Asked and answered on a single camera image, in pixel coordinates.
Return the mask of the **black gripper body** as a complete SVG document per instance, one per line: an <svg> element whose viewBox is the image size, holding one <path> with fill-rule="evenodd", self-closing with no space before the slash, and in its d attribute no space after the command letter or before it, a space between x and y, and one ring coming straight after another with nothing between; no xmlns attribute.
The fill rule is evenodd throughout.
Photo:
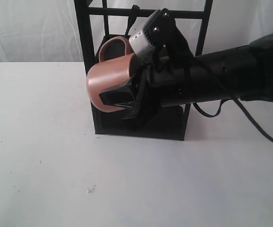
<svg viewBox="0 0 273 227"><path fill-rule="evenodd" d="M188 102L188 58L168 59L139 68L128 82L136 91L136 119L123 120L131 130L143 128L161 108Z"/></svg>

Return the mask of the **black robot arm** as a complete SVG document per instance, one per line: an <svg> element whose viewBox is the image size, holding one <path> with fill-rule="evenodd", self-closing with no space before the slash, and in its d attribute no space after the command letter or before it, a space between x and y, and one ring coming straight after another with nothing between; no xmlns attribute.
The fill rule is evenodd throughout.
<svg viewBox="0 0 273 227"><path fill-rule="evenodd" d="M167 107L219 100L273 102L273 34L249 45L190 58L165 70L164 81L128 81L104 89L104 104L132 108L131 117Z"/></svg>

